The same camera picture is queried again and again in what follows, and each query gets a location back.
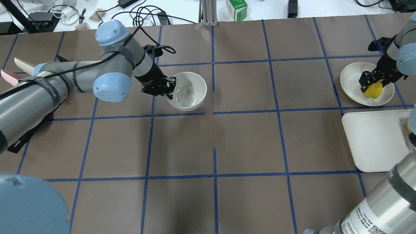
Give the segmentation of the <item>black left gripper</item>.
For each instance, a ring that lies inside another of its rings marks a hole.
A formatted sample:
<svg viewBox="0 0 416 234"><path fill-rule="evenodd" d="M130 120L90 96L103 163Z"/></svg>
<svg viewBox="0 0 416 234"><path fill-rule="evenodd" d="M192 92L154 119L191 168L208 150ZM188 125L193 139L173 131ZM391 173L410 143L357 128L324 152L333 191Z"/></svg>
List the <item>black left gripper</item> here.
<svg viewBox="0 0 416 234"><path fill-rule="evenodd" d="M133 76L142 84L142 92L173 100L177 78L167 77L155 63L150 68L136 67Z"/></svg>

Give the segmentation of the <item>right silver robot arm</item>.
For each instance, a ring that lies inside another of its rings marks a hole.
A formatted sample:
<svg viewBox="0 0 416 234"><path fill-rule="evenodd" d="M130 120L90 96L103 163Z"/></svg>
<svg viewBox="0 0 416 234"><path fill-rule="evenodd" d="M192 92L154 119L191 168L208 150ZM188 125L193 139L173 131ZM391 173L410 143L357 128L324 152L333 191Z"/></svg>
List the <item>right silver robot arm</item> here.
<svg viewBox="0 0 416 234"><path fill-rule="evenodd" d="M346 66L340 83L353 101L369 107L386 104L394 83L415 75L415 14L394 37L372 41L380 51L376 65ZM345 217L320 234L414 234L415 109L346 113L342 125L353 160L363 172L387 172Z"/></svg>

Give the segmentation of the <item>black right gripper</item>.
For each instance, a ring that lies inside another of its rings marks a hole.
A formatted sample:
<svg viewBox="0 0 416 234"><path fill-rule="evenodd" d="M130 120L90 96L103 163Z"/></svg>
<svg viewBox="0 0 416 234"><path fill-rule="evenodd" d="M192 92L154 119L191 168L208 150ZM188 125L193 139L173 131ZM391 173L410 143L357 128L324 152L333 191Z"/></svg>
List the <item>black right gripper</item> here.
<svg viewBox="0 0 416 234"><path fill-rule="evenodd" d="M367 89L377 82L381 82L382 86L395 83L402 77L406 80L408 75L401 73L397 66L396 61L389 56L383 55L376 64L376 68L373 71L365 71L361 73L358 80L360 84L360 90L365 93Z"/></svg>

